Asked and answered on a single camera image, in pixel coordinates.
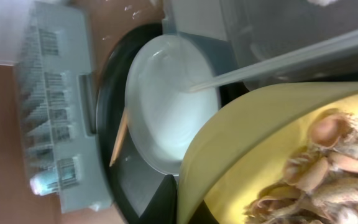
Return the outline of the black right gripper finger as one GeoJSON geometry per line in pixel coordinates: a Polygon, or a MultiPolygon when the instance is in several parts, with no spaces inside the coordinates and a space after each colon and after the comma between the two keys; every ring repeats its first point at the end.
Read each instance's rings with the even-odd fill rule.
{"type": "MultiPolygon", "coordinates": [[[[140,216],[141,224],[175,224],[177,222],[177,182],[172,175],[166,175],[147,208],[140,216]]],[[[202,201],[189,224],[218,224],[218,221],[202,201]]]]}

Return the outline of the yellow bowl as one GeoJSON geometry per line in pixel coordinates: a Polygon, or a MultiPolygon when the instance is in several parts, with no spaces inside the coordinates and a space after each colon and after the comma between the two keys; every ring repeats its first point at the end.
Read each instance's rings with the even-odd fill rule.
{"type": "Polygon", "coordinates": [[[284,83],[251,91],[220,109],[192,140],[180,168],[177,222],[205,202],[219,223],[242,223],[243,208],[282,176],[322,112],[358,115],[358,82],[284,83]]]}

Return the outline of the light blue plastic cup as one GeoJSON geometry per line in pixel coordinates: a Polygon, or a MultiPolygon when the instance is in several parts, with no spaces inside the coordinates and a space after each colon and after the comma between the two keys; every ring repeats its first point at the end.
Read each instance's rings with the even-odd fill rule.
{"type": "Polygon", "coordinates": [[[39,196],[58,192],[61,187],[69,187],[76,183],[77,178],[74,172],[60,174],[56,169],[43,170],[30,178],[32,192],[39,196]]]}

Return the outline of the food scraps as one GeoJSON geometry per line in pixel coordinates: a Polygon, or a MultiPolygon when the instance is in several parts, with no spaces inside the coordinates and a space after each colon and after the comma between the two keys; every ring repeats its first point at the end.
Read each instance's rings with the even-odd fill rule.
{"type": "Polygon", "coordinates": [[[320,114],[282,173],[245,207],[246,223],[358,223],[358,116],[320,114]]]}

